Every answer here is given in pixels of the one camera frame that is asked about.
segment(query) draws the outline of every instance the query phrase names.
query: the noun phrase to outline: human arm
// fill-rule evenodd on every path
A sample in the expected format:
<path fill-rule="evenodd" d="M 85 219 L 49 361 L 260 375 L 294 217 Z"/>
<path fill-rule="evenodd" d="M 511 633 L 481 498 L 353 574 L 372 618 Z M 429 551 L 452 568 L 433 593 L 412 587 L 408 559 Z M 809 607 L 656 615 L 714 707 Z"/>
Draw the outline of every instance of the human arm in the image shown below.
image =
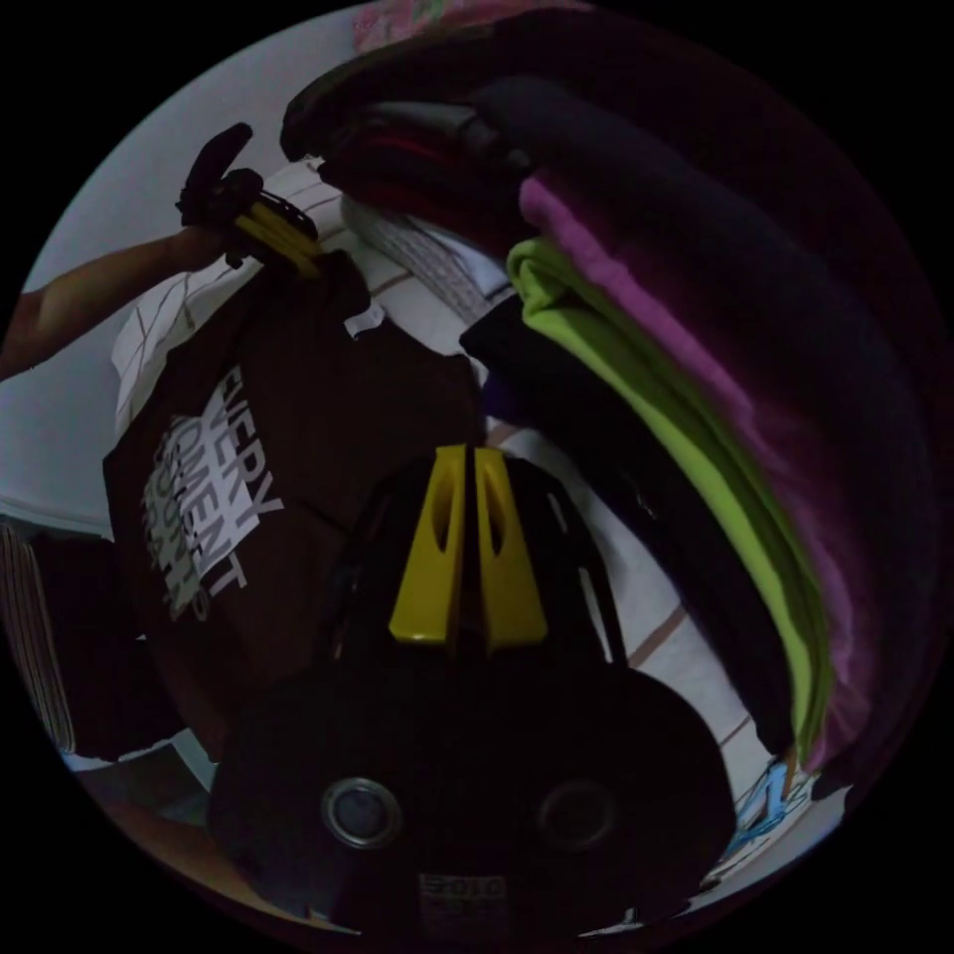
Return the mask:
<path fill-rule="evenodd" d="M 0 382 L 52 358 L 166 278 L 211 265 L 223 251 L 215 233 L 183 229 L 96 258 L 22 294 L 0 347 Z"/>

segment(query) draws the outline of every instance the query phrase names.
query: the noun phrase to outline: striped fabric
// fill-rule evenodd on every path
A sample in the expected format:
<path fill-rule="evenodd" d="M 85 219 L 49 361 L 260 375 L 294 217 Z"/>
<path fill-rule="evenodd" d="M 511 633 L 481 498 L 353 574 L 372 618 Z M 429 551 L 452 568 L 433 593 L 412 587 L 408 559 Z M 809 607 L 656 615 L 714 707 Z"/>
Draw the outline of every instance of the striped fabric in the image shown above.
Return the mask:
<path fill-rule="evenodd" d="M 46 598 L 30 545 L 0 525 L 0 620 L 33 708 L 60 752 L 76 749 Z"/>

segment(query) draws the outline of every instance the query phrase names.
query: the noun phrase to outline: magenta fabric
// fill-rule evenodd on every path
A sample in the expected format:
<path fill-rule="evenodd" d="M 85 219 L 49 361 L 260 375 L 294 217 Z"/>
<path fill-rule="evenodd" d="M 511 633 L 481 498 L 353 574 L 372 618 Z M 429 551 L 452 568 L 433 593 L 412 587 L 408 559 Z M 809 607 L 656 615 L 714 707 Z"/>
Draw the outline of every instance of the magenta fabric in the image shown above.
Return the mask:
<path fill-rule="evenodd" d="M 355 15 L 355 52 L 369 53 L 438 27 L 458 30 L 544 7 L 589 10 L 590 4 L 579 0 L 383 0 Z"/>
<path fill-rule="evenodd" d="M 761 465 L 811 559 L 829 622 L 835 684 L 807 764 L 815 770 L 864 730 L 871 713 L 879 630 L 864 549 L 820 429 L 787 407 L 720 335 L 712 300 L 635 231 L 622 237 L 547 171 L 528 179 L 521 211 L 695 379 Z"/>

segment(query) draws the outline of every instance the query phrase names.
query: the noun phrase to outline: white tag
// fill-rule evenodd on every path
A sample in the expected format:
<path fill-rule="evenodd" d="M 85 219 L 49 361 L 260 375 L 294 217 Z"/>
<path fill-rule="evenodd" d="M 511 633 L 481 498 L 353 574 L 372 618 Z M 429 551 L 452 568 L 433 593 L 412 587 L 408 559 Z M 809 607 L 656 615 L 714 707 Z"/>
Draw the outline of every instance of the white tag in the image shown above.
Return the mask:
<path fill-rule="evenodd" d="M 345 322 L 345 329 L 352 338 L 357 338 L 362 332 L 377 328 L 387 317 L 385 309 L 372 299 L 371 307 L 367 311 L 363 311 L 360 315 L 352 315 Z"/>

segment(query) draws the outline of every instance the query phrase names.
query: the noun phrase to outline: green shirt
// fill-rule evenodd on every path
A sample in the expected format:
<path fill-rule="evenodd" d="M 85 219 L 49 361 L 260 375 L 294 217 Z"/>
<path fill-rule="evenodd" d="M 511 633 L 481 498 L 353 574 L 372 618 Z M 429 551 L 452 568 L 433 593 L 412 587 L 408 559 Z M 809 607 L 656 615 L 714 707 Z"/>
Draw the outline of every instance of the green shirt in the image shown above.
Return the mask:
<path fill-rule="evenodd" d="M 524 322 L 565 348 L 645 421 L 712 509 L 771 613 L 792 678 L 792 724 L 804 761 L 832 685 L 818 580 L 759 466 L 639 324 L 585 281 L 544 238 L 521 242 L 508 270 Z"/>

